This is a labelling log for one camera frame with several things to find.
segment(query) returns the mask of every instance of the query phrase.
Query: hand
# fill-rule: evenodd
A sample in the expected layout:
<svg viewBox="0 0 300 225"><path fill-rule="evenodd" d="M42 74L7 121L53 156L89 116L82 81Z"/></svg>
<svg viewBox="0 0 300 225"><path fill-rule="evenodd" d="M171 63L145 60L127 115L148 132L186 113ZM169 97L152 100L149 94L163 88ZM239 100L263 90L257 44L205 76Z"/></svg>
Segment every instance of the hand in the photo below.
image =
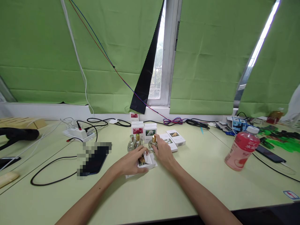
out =
<svg viewBox="0 0 300 225"><path fill-rule="evenodd" d="M158 134L154 135L157 140L158 149L152 145L152 148L156 154L156 157L161 162L161 164L166 167L168 170L177 162L173 156L170 146L163 139L160 138Z"/></svg>
<svg viewBox="0 0 300 225"><path fill-rule="evenodd" d="M148 172L147 168L137 167L137 160L143 155L144 152L149 154L149 150L141 145L135 150L128 152L125 156L115 162L110 169L114 171L117 176L146 173Z"/></svg>

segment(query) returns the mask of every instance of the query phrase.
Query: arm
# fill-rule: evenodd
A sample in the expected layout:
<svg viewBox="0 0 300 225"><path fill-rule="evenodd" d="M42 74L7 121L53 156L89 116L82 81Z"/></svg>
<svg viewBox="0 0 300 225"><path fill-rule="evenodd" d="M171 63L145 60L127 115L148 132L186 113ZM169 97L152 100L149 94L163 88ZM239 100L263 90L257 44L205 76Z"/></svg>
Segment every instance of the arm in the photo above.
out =
<svg viewBox="0 0 300 225"><path fill-rule="evenodd" d="M157 138L158 149L152 146L158 160L176 178L205 224L241 224L241 222L209 190L189 175L175 160L170 146Z"/></svg>
<svg viewBox="0 0 300 225"><path fill-rule="evenodd" d="M146 147L141 145L113 164L101 179L60 218L56 225L86 224L102 195L115 179L125 174L132 175L148 171L147 168L137 167L137 160L145 151L149 152Z"/></svg>

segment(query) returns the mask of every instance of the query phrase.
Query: green curtain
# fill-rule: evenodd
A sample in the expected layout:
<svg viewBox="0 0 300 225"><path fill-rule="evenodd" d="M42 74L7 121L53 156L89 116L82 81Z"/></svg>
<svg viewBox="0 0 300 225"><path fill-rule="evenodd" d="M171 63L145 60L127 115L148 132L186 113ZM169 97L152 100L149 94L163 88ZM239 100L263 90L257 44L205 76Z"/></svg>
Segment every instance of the green curtain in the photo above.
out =
<svg viewBox="0 0 300 225"><path fill-rule="evenodd" d="M119 74L134 90L163 0L74 2ZM65 4L95 113L128 113L132 91L102 55L70 2L65 0ZM4 31L0 76L18 102L86 104L85 87L60 0L5 0L0 6L0 28Z"/></svg>
<svg viewBox="0 0 300 225"><path fill-rule="evenodd" d="M230 115L273 0L183 0L172 114Z"/></svg>
<svg viewBox="0 0 300 225"><path fill-rule="evenodd" d="M267 116L288 103L300 83L300 1L281 0L252 69L239 111Z"/></svg>
<svg viewBox="0 0 300 225"><path fill-rule="evenodd" d="M60 0L2 0L0 20L0 76L19 102L86 104Z"/></svg>

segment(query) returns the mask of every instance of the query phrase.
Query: label sticker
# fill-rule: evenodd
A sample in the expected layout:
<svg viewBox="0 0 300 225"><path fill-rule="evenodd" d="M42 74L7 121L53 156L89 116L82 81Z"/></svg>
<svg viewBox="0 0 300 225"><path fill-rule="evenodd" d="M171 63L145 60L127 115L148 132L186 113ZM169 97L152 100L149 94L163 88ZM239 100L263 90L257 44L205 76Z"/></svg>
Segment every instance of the label sticker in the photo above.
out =
<svg viewBox="0 0 300 225"><path fill-rule="evenodd" d="M300 197L292 191L283 191L283 193L285 193L286 196L288 196L292 200L300 200Z"/></svg>

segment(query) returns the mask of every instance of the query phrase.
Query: red wire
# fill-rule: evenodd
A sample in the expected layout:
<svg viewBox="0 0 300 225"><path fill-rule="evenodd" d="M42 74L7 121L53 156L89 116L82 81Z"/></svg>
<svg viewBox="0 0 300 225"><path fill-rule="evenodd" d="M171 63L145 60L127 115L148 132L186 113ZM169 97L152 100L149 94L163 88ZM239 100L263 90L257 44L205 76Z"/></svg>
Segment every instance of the red wire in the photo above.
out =
<svg viewBox="0 0 300 225"><path fill-rule="evenodd" d="M106 55L104 54L104 52L102 51L102 49L99 47L99 45L98 45L97 42L95 41L93 35L90 33L90 31L89 31L89 29L87 28L87 26L85 25L84 21L81 19L80 15L79 15L78 12L76 11L75 7L73 6L71 0L69 0L69 2L71 3L71 5L72 5L73 9L75 10L76 14L78 15L79 19L80 19L81 22L84 24L85 28L87 29L88 33L90 34L90 36L92 37L92 39L94 40L94 42L96 43L96 45L98 46L98 48L100 49L100 51L102 52L102 54L105 56L105 58L107 59L107 61L111 64L111 66L114 68L114 70L115 70L116 73L119 75L119 77L120 77L120 78L124 81L124 83L131 89L131 87L130 87L130 86L126 83L126 81L120 76L120 74L118 73L118 71L116 70L116 68L112 65L112 63L111 63L111 62L109 61L109 59L106 57ZM165 116L163 116L162 114L160 114L159 112L157 112L157 111L155 111L154 109L150 108L145 102L143 102L143 103L144 103L149 109L151 109L152 111L158 113L159 115L161 115L162 117L164 117L166 120L168 120L169 123L179 123L179 124L182 124L182 120L181 120L181 119L178 120L178 119L176 118L176 119L174 119L174 120L170 120L170 119L166 118Z"/></svg>

